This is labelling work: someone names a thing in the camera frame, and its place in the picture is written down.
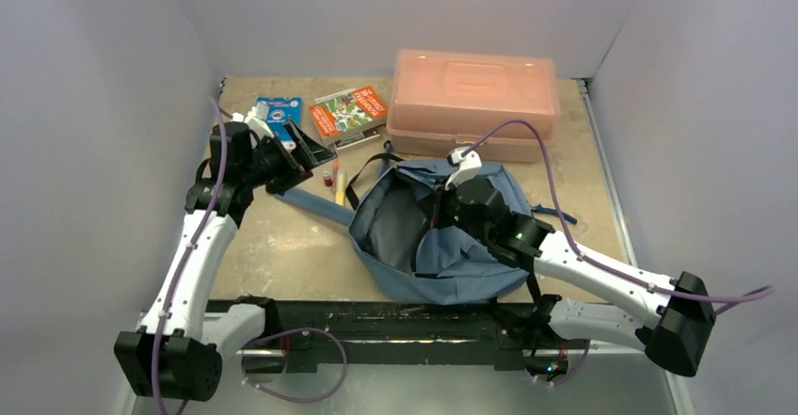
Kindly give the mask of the orange treehouse book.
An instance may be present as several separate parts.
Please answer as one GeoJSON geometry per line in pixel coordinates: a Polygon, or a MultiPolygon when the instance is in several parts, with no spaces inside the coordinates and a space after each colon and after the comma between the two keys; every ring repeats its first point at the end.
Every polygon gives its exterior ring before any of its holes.
{"type": "Polygon", "coordinates": [[[326,146],[383,125],[388,105],[372,86],[350,88],[316,100],[309,113],[326,146]]]}

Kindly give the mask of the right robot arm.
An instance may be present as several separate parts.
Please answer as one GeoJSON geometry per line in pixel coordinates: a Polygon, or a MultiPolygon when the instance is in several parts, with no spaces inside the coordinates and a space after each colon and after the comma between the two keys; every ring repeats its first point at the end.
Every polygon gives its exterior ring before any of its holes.
{"type": "Polygon", "coordinates": [[[664,370],[696,375],[716,313],[700,277],[647,272],[605,257],[603,265],[578,253],[563,231],[532,215],[514,212],[485,177],[445,184],[433,205],[436,228],[456,227],[500,264],[568,282],[600,302],[565,298],[531,317],[528,332],[542,346],[559,339],[591,339],[642,351],[664,370]]]}

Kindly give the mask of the blue student backpack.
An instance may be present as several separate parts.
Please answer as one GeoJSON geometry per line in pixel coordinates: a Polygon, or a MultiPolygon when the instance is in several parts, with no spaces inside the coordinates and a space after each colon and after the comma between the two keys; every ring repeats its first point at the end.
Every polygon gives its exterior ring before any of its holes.
{"type": "MultiPolygon", "coordinates": [[[[454,170],[447,160],[402,159],[391,153],[373,158],[385,162],[384,172],[363,195],[354,190],[358,178],[351,177],[344,206],[299,188],[280,199],[345,226],[366,270],[398,302],[482,303],[535,282],[528,272],[500,264],[462,230],[430,227],[437,192],[454,170]]],[[[512,211],[535,217],[504,166],[487,163],[476,177],[488,178],[512,211]]]]}

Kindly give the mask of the yellow treehouse book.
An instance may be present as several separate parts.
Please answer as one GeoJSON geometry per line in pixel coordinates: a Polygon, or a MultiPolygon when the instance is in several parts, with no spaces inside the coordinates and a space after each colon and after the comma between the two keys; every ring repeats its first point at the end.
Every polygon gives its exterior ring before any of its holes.
{"type": "Polygon", "coordinates": [[[340,139],[334,143],[335,149],[340,151],[347,148],[357,147],[369,141],[381,138],[380,128],[374,127],[356,133],[350,137],[340,139]]]}

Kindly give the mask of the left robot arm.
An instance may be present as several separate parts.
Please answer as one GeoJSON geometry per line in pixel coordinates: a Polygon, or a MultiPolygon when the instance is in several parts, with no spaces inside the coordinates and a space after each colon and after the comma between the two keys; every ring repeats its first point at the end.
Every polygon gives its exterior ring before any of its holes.
{"type": "Polygon", "coordinates": [[[119,333],[114,355],[137,396],[208,401],[223,362],[253,343],[275,344],[282,325],[274,300],[244,296],[223,312],[208,312],[219,266],[262,187],[283,195],[336,158],[335,151],[284,123],[295,143],[287,150],[251,120],[229,120],[209,135],[210,155],[187,191],[183,230],[165,281],[133,331],[119,333]]]}

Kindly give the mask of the blue treehouse book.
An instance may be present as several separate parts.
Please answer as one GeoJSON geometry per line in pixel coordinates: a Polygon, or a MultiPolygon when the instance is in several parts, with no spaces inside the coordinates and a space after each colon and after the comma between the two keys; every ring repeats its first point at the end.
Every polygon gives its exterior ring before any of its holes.
{"type": "Polygon", "coordinates": [[[255,103],[257,117],[264,121],[283,147],[291,152],[295,141],[285,128],[285,123],[292,120],[297,126],[301,124],[302,99],[295,97],[258,97],[255,103]]]}

